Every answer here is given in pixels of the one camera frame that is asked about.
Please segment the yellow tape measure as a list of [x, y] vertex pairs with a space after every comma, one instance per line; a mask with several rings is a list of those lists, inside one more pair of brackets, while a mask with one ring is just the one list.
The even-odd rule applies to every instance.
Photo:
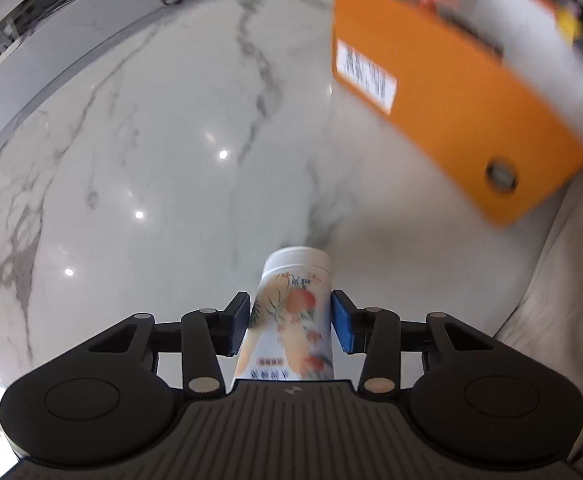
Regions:
[[555, 12], [556, 27], [566, 44], [572, 46], [582, 34], [582, 24], [568, 6], [559, 6]]

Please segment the dark blue cylindrical bottle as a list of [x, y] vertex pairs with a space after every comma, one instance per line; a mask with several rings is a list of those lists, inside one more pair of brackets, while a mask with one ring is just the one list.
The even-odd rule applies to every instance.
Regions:
[[438, 8], [437, 14], [441, 20], [446, 21], [450, 26], [459, 29], [463, 34], [473, 38], [482, 47], [496, 56], [499, 60], [503, 58], [504, 48], [493, 37], [486, 32], [482, 32], [475, 24], [463, 18], [461, 14], [446, 8]]

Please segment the white hand cream tube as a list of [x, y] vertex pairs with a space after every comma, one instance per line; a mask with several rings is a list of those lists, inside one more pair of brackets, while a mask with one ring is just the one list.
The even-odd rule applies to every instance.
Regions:
[[331, 257], [287, 247], [264, 263], [236, 379], [331, 380]]

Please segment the orange cardboard shoe box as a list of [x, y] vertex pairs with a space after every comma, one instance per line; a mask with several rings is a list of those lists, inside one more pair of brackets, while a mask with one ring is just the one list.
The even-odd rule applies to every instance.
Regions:
[[334, 0], [333, 73], [506, 226], [583, 167], [583, 51], [549, 0], [459, 0], [499, 60], [417, 0]]

